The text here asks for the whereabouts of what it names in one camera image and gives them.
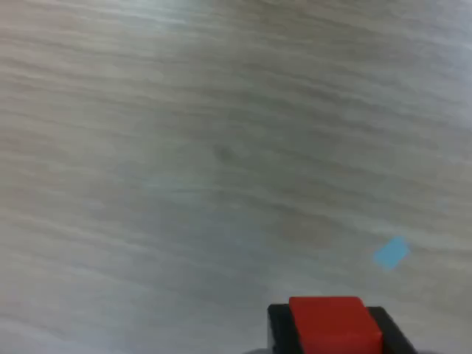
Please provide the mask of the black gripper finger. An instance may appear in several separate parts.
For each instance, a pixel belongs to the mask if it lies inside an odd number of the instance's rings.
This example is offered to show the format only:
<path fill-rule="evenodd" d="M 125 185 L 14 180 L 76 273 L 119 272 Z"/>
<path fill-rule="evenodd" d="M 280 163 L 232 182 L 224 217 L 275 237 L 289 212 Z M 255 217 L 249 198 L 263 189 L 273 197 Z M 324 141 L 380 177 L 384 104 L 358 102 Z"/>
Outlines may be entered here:
<path fill-rule="evenodd" d="M 268 350 L 273 354 L 303 354 L 294 318 L 288 304 L 267 308 Z"/>
<path fill-rule="evenodd" d="M 418 354 L 413 344 L 383 307 L 368 307 L 368 311 L 382 333 L 382 354 Z"/>

